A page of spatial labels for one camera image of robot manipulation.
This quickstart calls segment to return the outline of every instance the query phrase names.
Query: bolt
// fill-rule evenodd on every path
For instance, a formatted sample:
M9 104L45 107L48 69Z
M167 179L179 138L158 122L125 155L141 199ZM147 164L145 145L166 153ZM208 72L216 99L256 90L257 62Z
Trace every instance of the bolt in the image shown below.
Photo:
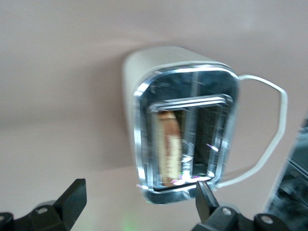
M261 220L262 220L264 223L267 223L267 224L272 224L272 223L274 223L273 219L270 218L269 216L261 216Z
M229 210L228 208L223 208L222 212L224 215L230 216L232 214L231 210Z
M40 208L40 209L37 209L37 213L38 214L43 214L43 213L46 213L48 211L47 208Z

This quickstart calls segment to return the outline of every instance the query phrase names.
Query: screw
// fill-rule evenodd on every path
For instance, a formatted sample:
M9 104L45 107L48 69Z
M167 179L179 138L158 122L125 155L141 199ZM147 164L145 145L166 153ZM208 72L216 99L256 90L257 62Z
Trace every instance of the screw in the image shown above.
M47 208L40 208L40 209L37 209L37 213L38 214L43 214L43 213L46 213L48 211Z
M269 216L261 216L261 220L262 220L264 223L267 223L267 224L272 224L272 223L274 223L273 219L270 218Z
M232 214L231 210L229 210L228 208L223 208L222 212L224 215L230 216Z

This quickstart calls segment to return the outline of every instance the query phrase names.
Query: white cable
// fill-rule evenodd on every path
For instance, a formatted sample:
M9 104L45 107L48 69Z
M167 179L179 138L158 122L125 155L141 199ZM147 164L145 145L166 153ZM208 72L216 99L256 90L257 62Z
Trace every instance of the white cable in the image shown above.
M281 140L281 138L283 137L283 134L285 132L285 125L286 125L286 119L287 119L287 107L288 107L288 95L285 92L285 90L283 90L282 88L278 87L277 85L275 85L275 84L273 84L273 83L271 83L271 82L269 82L269 81L267 81L263 78L256 77L256 76L242 75L242 76L239 76L239 79L240 80L254 79L254 80L260 81L262 83L265 83L265 84L271 86L272 88L275 88L277 91L280 92L281 98L280 98L279 125L278 125L276 135L274 136L274 138L272 139L272 141L270 142L270 144L268 145L264 154L258 160L256 165L253 166L250 170L248 170L244 174L242 174L242 175L240 175L240 176L238 176L234 179L231 179L231 180L217 184L218 188L238 183L238 182L243 181L244 179L254 175L255 173L257 173L264 166L264 164L266 163L266 161L268 160L270 155L273 153L273 151L275 150L277 144L279 143L279 141Z

